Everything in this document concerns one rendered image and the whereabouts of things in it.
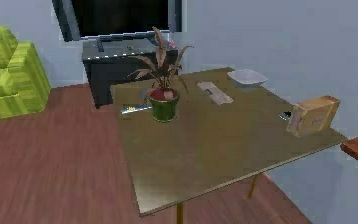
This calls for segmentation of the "houseplant in green pot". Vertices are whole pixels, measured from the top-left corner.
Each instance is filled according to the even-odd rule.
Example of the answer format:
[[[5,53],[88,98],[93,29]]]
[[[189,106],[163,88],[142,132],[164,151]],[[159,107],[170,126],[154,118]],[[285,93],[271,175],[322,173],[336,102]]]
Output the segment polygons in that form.
[[[136,79],[148,75],[154,79],[151,88],[144,94],[143,101],[151,103],[154,120],[167,123],[176,118],[176,106],[180,99],[180,92],[173,87],[173,81],[178,80],[186,93],[189,93],[187,84],[179,75],[179,72],[182,70],[182,57],[185,51],[190,48],[190,45],[180,50],[174,62],[168,62],[168,45],[170,44],[165,43],[162,32],[157,27],[153,26],[152,29],[157,42],[155,50],[156,62],[153,62],[147,56],[132,55],[132,58],[138,59],[147,65],[147,68],[135,70]]]

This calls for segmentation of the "white plate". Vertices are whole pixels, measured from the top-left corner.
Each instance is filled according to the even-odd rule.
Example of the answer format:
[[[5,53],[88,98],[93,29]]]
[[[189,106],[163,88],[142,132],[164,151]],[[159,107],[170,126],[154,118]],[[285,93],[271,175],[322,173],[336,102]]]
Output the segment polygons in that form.
[[[227,75],[238,88],[253,88],[267,81],[264,75],[250,69],[234,70]]]

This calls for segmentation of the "beige flat paper strip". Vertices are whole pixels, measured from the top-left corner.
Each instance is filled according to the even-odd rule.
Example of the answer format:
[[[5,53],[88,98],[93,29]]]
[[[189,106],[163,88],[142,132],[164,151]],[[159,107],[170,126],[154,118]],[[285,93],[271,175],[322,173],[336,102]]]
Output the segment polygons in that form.
[[[225,94],[212,82],[199,82],[197,86],[205,93],[207,93],[217,105],[229,104],[234,102],[234,100],[230,96]]]

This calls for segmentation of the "grey remote control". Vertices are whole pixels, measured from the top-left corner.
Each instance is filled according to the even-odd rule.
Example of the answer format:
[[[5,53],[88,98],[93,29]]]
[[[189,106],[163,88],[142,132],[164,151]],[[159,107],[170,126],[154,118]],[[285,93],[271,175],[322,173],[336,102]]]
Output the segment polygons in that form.
[[[149,110],[152,109],[152,106],[150,105],[135,105],[135,106],[127,106],[123,109],[121,109],[121,114],[129,114],[129,113],[134,113],[134,112],[139,112],[139,111],[144,111],[144,110]]]

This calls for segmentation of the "olive square table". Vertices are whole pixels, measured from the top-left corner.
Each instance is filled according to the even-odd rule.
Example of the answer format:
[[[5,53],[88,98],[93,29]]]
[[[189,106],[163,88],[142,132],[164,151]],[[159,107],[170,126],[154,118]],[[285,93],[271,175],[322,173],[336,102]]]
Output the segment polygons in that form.
[[[183,74],[178,80],[176,118],[157,122],[149,110],[121,114],[141,103],[151,86],[144,80],[111,88],[119,138],[141,216],[176,207],[192,198],[256,176],[345,141],[327,128],[305,137],[287,132],[279,115],[289,102],[264,87],[244,92],[227,69]],[[199,82],[212,82],[234,102],[217,105]]]

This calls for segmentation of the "black television stand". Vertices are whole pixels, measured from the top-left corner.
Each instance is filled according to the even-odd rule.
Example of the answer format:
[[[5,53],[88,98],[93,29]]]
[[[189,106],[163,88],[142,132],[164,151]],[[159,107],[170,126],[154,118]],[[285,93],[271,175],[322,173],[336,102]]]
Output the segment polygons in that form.
[[[113,103],[110,86],[134,82],[130,74],[137,69],[147,68],[134,55],[146,56],[156,61],[157,43],[151,39],[115,41],[88,41],[83,44],[82,62],[97,109]]]

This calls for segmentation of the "black television set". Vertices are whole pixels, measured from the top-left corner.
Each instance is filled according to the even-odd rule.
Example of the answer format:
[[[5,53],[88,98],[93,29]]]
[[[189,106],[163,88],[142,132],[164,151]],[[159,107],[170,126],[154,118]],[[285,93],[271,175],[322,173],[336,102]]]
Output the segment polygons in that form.
[[[183,0],[51,0],[65,42],[182,31]]]

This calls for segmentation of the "tan cardboard box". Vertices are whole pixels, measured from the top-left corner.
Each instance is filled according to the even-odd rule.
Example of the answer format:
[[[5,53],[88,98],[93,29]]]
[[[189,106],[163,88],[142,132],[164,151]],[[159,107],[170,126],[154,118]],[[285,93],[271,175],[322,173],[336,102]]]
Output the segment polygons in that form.
[[[302,137],[329,128],[340,103],[329,95],[296,103],[286,130]]]

